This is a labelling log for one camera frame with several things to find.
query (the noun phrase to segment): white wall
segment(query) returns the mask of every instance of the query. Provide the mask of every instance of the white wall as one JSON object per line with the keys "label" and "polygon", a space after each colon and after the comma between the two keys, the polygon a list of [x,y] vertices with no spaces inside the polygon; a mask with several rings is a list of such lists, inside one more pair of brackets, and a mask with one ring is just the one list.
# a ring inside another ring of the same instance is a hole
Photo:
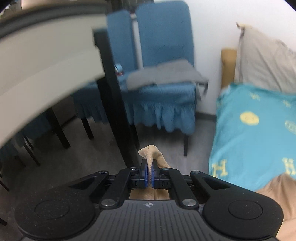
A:
{"label": "white wall", "polygon": [[296,50],[296,11],[284,0],[184,0],[190,9],[195,66],[210,79],[207,96],[198,111],[216,113],[221,83],[220,51],[236,47],[236,22],[252,25]]}

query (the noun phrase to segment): wooden headboard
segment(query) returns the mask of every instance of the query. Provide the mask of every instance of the wooden headboard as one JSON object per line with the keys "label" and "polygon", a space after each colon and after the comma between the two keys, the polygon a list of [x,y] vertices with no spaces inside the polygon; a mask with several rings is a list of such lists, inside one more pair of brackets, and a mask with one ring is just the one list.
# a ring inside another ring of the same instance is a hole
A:
{"label": "wooden headboard", "polygon": [[237,60],[237,50],[225,48],[221,51],[222,60],[222,80],[221,88],[228,86],[234,80],[235,63]]}

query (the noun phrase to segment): bed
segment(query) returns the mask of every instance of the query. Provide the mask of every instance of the bed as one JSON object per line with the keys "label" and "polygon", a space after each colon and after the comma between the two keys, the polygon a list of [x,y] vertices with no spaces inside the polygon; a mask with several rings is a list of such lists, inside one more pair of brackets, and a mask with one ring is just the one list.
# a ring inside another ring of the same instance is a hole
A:
{"label": "bed", "polygon": [[237,50],[221,52],[209,171],[277,201],[284,211],[277,238],[296,240],[296,53],[257,33],[250,41],[245,31]]}

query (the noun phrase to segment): silver bolt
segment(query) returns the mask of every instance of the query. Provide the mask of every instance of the silver bolt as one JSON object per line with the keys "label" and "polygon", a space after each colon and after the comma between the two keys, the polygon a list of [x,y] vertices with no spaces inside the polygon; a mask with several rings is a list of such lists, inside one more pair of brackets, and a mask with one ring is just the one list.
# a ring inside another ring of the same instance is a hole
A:
{"label": "silver bolt", "polygon": [[194,205],[197,204],[197,202],[196,202],[195,200],[190,199],[190,198],[188,198],[188,199],[184,199],[184,200],[182,201],[182,203],[183,203],[183,205],[185,205],[185,206],[187,206],[187,207],[192,207],[192,206],[194,206]]}
{"label": "silver bolt", "polygon": [[111,207],[114,206],[116,202],[113,199],[108,198],[101,201],[101,204],[105,207]]}

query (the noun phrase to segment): blue blanket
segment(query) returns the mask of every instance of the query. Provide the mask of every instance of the blue blanket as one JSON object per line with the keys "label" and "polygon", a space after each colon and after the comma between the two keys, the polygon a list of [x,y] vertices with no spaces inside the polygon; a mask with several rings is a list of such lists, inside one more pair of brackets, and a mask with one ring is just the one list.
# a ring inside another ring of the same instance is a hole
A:
{"label": "blue blanket", "polygon": [[212,176],[255,191],[286,172],[296,179],[296,95],[229,86],[217,100]]}

